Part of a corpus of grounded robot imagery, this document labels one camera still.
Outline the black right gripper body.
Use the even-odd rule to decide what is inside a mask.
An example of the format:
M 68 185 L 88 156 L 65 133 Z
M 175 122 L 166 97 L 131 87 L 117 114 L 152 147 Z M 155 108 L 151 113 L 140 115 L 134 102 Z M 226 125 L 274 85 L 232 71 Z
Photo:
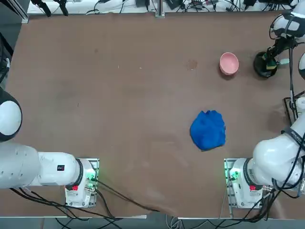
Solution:
M 272 54 L 281 54 L 283 51 L 294 48 L 298 45 L 298 42 L 293 38 L 279 38 L 275 39 L 275 43 L 272 47 Z

